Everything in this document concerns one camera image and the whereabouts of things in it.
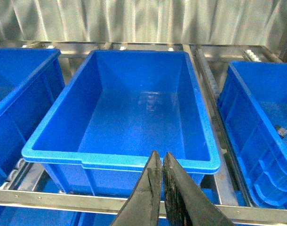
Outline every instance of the metal shelf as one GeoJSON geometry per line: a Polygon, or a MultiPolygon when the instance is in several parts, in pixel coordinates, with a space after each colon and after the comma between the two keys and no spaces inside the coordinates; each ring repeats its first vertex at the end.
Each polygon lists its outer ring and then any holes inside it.
{"type": "MultiPolygon", "coordinates": [[[[0,48],[58,48],[65,83],[69,81],[84,58],[94,49],[144,49],[155,51],[185,51],[190,57],[207,105],[209,118],[221,158],[221,168],[215,175],[204,179],[204,186],[211,188],[216,195],[216,205],[234,223],[247,225],[287,225],[287,210],[255,207],[249,197],[241,171],[226,136],[221,118],[216,108],[214,87],[209,78],[216,81],[219,91],[226,78],[228,62],[231,60],[253,60],[246,50],[251,50],[261,61],[281,62],[263,46],[218,46],[174,43],[110,43],[110,42],[57,42],[57,41],[0,41],[0,48]],[[223,153],[230,157],[231,165],[226,164],[223,153]],[[239,189],[247,203],[239,206],[235,190],[239,189]]],[[[42,188],[49,179],[48,174],[38,163],[21,161],[15,173],[4,186],[0,187],[0,205],[85,211],[117,214],[126,199],[95,197],[89,195],[44,193],[42,188]]],[[[160,205],[160,217],[165,218],[164,203],[160,205]]]]}

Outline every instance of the stainless steel backdrop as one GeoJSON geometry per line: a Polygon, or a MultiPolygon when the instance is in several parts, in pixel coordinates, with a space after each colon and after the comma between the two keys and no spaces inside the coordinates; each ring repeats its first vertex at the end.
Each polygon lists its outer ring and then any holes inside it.
{"type": "Polygon", "coordinates": [[[0,40],[279,48],[287,0],[0,0],[0,40]]]}

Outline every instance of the blue plastic bin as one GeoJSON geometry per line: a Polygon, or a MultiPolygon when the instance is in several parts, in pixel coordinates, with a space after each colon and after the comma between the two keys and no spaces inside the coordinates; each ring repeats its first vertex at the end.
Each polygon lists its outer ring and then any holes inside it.
{"type": "MultiPolygon", "coordinates": [[[[116,215],[82,213],[77,226],[106,226],[110,225],[116,215]]],[[[158,226],[169,226],[167,219],[159,219],[158,226]]]]}
{"type": "Polygon", "coordinates": [[[255,203],[287,209],[287,64],[231,62],[218,108],[255,203]]]}
{"type": "Polygon", "coordinates": [[[151,152],[197,184],[220,166],[188,54],[89,54],[22,150],[65,192],[129,196],[151,152]]]}
{"type": "Polygon", "coordinates": [[[81,213],[0,206],[0,226],[76,226],[81,213]]]}
{"type": "Polygon", "coordinates": [[[56,49],[0,49],[0,185],[64,88],[56,49]]]}

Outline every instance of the empty blue bin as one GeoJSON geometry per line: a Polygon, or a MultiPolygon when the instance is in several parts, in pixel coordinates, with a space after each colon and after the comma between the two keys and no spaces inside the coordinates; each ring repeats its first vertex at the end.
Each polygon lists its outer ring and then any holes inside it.
{"type": "Polygon", "coordinates": [[[129,196],[153,150],[170,151],[197,184],[220,166],[183,52],[91,52],[22,154],[65,192],[129,196]]]}
{"type": "Polygon", "coordinates": [[[255,203],[287,209],[287,64],[231,62],[218,108],[255,203]]]}
{"type": "Polygon", "coordinates": [[[81,213],[0,206],[0,226],[76,226],[81,213]]]}
{"type": "Polygon", "coordinates": [[[0,49],[0,185],[64,88],[56,49],[0,49]]]}

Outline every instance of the bin floor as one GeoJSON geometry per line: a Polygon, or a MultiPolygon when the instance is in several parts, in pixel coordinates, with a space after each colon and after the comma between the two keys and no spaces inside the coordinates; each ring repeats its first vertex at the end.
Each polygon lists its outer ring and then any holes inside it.
{"type": "MultiPolygon", "coordinates": [[[[287,130],[287,103],[259,102],[270,122],[287,130]]],[[[283,138],[287,145],[287,135],[283,138]]]]}
{"type": "Polygon", "coordinates": [[[78,152],[185,159],[177,93],[103,91],[78,152]]]}

